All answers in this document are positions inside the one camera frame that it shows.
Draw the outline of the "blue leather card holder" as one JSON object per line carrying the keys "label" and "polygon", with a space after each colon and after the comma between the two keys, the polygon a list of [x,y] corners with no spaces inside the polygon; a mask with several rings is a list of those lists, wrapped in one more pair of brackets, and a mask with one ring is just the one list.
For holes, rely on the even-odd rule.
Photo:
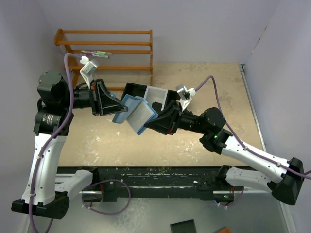
{"label": "blue leather card holder", "polygon": [[146,122],[158,117],[158,113],[142,97],[126,94],[121,102],[128,111],[116,113],[112,122],[122,124],[127,121],[137,135],[141,135],[146,130],[144,126]]}

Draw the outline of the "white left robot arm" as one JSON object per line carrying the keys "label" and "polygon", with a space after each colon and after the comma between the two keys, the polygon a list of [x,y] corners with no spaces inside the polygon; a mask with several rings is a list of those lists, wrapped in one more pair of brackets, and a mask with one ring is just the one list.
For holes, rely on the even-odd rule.
{"label": "white left robot arm", "polygon": [[39,78],[35,115],[35,152],[31,173],[22,197],[12,203],[12,211],[62,219],[70,201],[84,188],[99,181],[99,170],[82,166],[62,184],[56,184],[61,151],[69,134],[75,108],[91,108],[94,116],[127,112],[122,102],[110,93],[102,79],[90,87],[72,88],[57,71],[48,71]]}

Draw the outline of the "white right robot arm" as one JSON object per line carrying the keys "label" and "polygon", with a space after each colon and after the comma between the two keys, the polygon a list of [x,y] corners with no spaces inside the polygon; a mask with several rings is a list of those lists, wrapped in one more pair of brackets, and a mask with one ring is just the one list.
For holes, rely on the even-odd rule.
{"label": "white right robot arm", "polygon": [[144,126],[164,135],[173,135],[178,129],[202,134],[199,141],[206,150],[250,166],[250,170],[222,166],[217,174],[219,180],[230,186],[263,190],[284,204],[295,205],[305,179],[302,161],[295,157],[280,158],[255,148],[239,139],[231,128],[224,129],[226,124],[216,107],[197,116],[171,101],[157,118]]}

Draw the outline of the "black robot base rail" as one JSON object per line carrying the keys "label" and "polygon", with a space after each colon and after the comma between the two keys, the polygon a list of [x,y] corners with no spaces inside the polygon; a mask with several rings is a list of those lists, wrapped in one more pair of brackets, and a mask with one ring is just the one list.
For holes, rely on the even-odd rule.
{"label": "black robot base rail", "polygon": [[200,199],[232,201],[242,190],[217,177],[218,166],[99,166],[96,182],[81,191],[88,202],[118,198]]}

